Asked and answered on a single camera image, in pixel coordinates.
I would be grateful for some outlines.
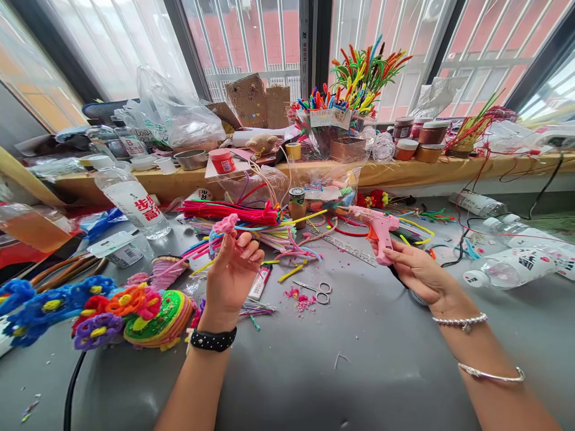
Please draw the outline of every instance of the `black wristband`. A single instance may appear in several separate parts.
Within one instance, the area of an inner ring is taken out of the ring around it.
[[[237,326],[230,332],[220,333],[200,332],[194,329],[190,334],[190,345],[204,350],[223,352],[232,345],[237,332]]]

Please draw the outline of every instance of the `scissors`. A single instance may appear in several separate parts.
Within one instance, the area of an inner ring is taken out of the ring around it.
[[[320,284],[317,285],[317,288],[315,288],[315,287],[310,286],[309,284],[300,283],[299,281],[293,280],[293,282],[300,287],[303,287],[303,288],[309,289],[309,290],[313,290],[314,292],[316,292],[316,300],[318,303],[320,303],[322,305],[329,304],[329,296],[328,295],[331,293],[332,288],[328,283],[322,281]]]

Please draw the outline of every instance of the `pink glue gun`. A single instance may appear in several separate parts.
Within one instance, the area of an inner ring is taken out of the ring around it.
[[[392,215],[383,215],[379,211],[369,210],[363,207],[349,207],[349,216],[367,224],[370,228],[367,238],[378,241],[376,262],[380,265],[391,265],[393,262],[383,254],[383,249],[393,249],[389,231],[399,228],[399,219]]]

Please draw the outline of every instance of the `gray table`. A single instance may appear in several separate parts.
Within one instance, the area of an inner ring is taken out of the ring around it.
[[[430,208],[447,206],[453,214],[445,199],[424,202]],[[429,227],[437,233],[434,242],[453,238],[454,243],[462,233],[456,224]],[[370,250],[364,238],[336,235]],[[195,241],[189,230],[175,226],[168,237],[150,242],[146,260],[123,271],[110,267],[107,275],[124,281],[153,256],[181,253]],[[331,307],[317,305],[314,314],[305,312],[298,318],[294,302],[283,297],[289,280],[277,283],[293,266],[275,265],[262,300],[277,306],[278,312],[256,318],[259,332],[249,319],[238,325],[216,429],[479,429],[456,362],[429,311],[412,299],[388,268],[373,268],[324,241],[312,247],[324,254],[325,262],[310,263],[293,278],[309,284],[329,282],[334,289]],[[484,248],[494,253],[504,246]],[[435,250],[441,262],[456,256],[448,248]],[[205,262],[200,260],[195,267]],[[464,259],[448,270],[461,279],[469,267],[470,261]],[[507,292],[466,289],[489,315],[532,389],[565,429],[575,429],[570,367],[575,357],[573,284],[554,274]],[[204,291],[205,284],[195,298]],[[166,353],[135,350],[128,344],[89,352],[74,393],[72,429],[151,429],[184,352],[183,344]],[[351,363],[340,358],[334,370],[338,352]],[[61,323],[32,347],[15,349],[0,359],[0,429],[20,427],[20,415],[35,394],[42,394],[41,402],[22,429],[61,429],[66,389],[78,356],[70,324]]]

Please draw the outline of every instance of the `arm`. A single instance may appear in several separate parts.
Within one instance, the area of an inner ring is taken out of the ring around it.
[[[455,279],[423,250],[394,241],[394,250],[383,252],[394,262],[401,281],[429,304],[435,317],[479,316]],[[487,322],[474,324],[469,334],[459,326],[440,325],[439,329],[458,362],[492,375],[519,376]],[[478,379],[458,369],[484,431],[561,429],[525,383]]]
[[[258,242],[250,242],[250,233],[243,233],[237,241],[236,235],[235,231],[226,234],[208,272],[206,305],[198,325],[200,332],[229,332],[235,328],[257,274],[255,268],[259,268],[264,259]],[[228,357],[229,349],[221,353],[190,349],[156,423],[156,431],[214,429]]]

